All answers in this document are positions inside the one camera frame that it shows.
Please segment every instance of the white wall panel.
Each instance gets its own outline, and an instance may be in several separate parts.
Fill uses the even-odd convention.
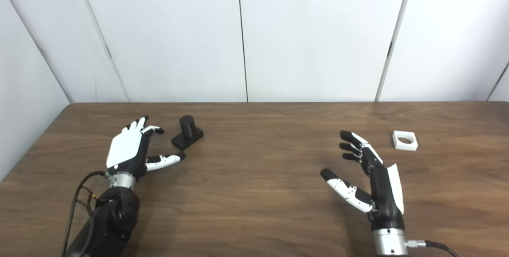
[[[13,3],[73,101],[128,101],[84,0]]]
[[[239,0],[89,0],[131,101],[246,101]]]
[[[380,101],[484,101],[509,61],[509,0],[408,0]]]
[[[241,0],[249,101],[374,101],[402,0]]]
[[[490,96],[490,101],[509,102],[509,73],[507,70],[497,84],[497,87]]]
[[[0,181],[69,101],[9,0],[0,0]]]

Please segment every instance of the metal cylinder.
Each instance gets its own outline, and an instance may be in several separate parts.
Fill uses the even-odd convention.
[[[373,231],[377,255],[408,255],[405,232],[386,228]]]
[[[121,171],[113,174],[111,177],[111,183],[109,187],[114,186],[122,186],[129,189],[134,189],[134,185],[136,184],[136,178],[132,176],[131,173]]]

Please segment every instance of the wood grain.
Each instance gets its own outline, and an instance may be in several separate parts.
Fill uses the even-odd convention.
[[[407,238],[462,257],[509,255],[509,103],[471,102],[75,103],[0,183],[0,256],[58,256],[75,187],[105,168],[111,138],[149,115],[167,130],[149,154],[171,154],[185,114],[205,138],[185,161],[138,182],[140,221],[124,257],[374,256],[366,216],[319,175],[328,167],[369,189],[361,168],[341,158],[341,129],[398,163]],[[394,150],[392,130],[416,132],[418,150]],[[106,188],[99,178],[88,185]],[[78,207],[72,236],[85,218]]]

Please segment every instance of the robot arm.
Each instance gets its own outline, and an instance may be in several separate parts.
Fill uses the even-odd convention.
[[[340,137],[349,142],[340,143],[342,150],[349,151],[349,153],[343,154],[343,158],[360,164],[364,173],[369,177],[371,194],[352,186],[328,168],[322,170],[320,175],[348,203],[367,213],[375,239],[377,256],[408,256],[404,237],[405,221],[402,217],[404,205],[398,167],[392,165],[386,168],[374,148],[355,133],[342,130]]]
[[[160,127],[145,127],[148,117],[125,126],[113,138],[107,157],[109,188],[97,198],[95,209],[78,233],[65,257],[118,257],[138,222],[140,199],[134,193],[136,181],[147,171],[175,164],[185,154],[147,157],[150,137],[163,134]]]

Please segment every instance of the black block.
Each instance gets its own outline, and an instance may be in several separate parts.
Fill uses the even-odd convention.
[[[180,128],[182,128],[182,132],[171,139],[171,143],[179,150],[189,148],[203,137],[203,130],[196,127],[194,118],[190,115],[180,118]]]

